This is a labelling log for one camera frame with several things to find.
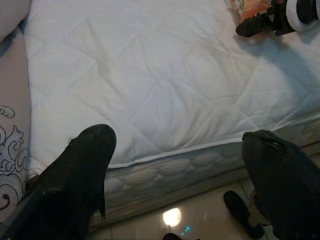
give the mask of tiled floor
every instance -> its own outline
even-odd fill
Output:
[[[247,196],[252,189],[253,186],[249,179],[237,181],[185,199],[165,209],[107,226],[105,229],[91,233],[87,239],[162,240],[166,233],[172,232],[180,235],[183,240],[250,240],[240,224],[228,212],[223,195],[233,190],[247,202]],[[175,209],[178,215],[181,214],[176,226],[168,226],[164,222],[164,213],[170,209]],[[262,240],[268,239],[277,238],[274,238],[272,234],[262,238]]]

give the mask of white mattress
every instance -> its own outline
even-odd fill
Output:
[[[235,35],[221,0],[33,0],[30,169],[109,124],[111,168],[239,142],[320,112],[320,31]]]

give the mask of bed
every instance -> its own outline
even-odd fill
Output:
[[[110,125],[99,226],[246,177],[247,131],[318,153],[320,28],[244,39],[236,21],[220,0],[33,0],[28,177],[86,127]]]

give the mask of black slipper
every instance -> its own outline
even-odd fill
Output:
[[[231,215],[242,225],[247,234],[252,239],[260,239],[265,231],[261,225],[251,227],[249,225],[249,211],[245,202],[234,191],[227,191],[223,196],[224,203],[229,209]]]

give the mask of patterned fabric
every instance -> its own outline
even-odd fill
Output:
[[[1,223],[24,194],[26,180],[30,101],[25,43],[18,28],[0,44],[0,85]]]

